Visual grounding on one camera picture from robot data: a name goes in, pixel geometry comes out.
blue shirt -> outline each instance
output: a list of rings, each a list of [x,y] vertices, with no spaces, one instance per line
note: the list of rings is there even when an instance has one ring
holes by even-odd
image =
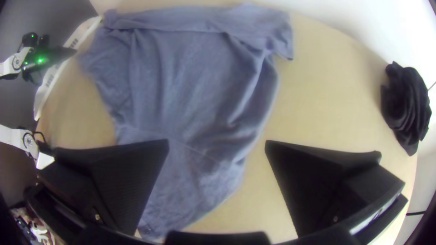
[[[117,143],[169,140],[138,225],[143,237],[184,228],[237,188],[277,91],[273,54],[292,59],[289,16],[277,10],[242,4],[105,13],[79,60]]]

round table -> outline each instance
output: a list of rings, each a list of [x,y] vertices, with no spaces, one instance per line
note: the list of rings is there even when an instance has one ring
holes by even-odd
[[[128,0],[118,10],[130,12],[197,3],[201,2]],[[228,3],[213,0],[207,4]],[[226,201],[186,227],[186,231],[264,231],[272,243],[297,238],[264,153],[266,140],[347,152],[380,151],[380,164],[406,183],[402,193],[408,199],[411,197],[416,155],[406,154],[380,112],[380,85],[387,80],[384,74],[387,63],[336,29],[294,12],[290,16],[295,57],[293,61],[276,59],[278,94],[269,120],[247,156],[243,182]],[[44,133],[52,147],[115,144],[112,121],[99,93],[74,59],[49,96],[37,130]],[[373,243],[393,244],[407,208],[408,205]]]

gray wall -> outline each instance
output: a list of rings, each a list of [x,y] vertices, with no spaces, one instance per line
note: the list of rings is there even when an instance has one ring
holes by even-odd
[[[51,45],[62,45],[80,23],[93,16],[96,12],[88,0],[7,0],[0,13],[0,60],[17,51],[25,33],[49,34]],[[35,127],[36,89],[21,77],[0,80],[0,124]]]
[[[0,12],[0,60],[17,51],[23,34],[49,34],[50,46],[62,45],[80,23],[96,15],[88,0],[7,0]],[[36,89],[21,76],[0,80],[0,124],[34,129]],[[24,188],[34,181],[33,161],[23,151],[0,143],[0,192],[6,203],[22,200]]]

black cloth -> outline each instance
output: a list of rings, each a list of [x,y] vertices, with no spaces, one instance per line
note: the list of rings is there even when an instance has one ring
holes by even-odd
[[[409,156],[416,153],[430,121],[431,109],[427,87],[412,67],[396,62],[386,66],[387,86],[381,86],[381,113],[396,139]]]

tabletop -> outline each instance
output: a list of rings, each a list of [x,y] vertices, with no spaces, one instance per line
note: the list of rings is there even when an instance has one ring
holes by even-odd
[[[197,0],[126,0],[121,12],[196,4]],[[231,4],[214,0],[208,5]],[[387,81],[380,57],[340,31],[291,12],[293,61],[276,58],[279,89],[268,122],[246,158],[241,186],[220,206],[186,227],[190,232],[264,231],[271,242],[297,238],[277,181],[264,153],[266,140],[347,152],[380,151],[380,164],[402,179],[410,199],[416,155],[398,144],[380,111],[380,85]],[[75,59],[63,71],[38,123],[52,147],[115,144],[114,129],[92,80]],[[408,205],[374,241],[393,244]]]

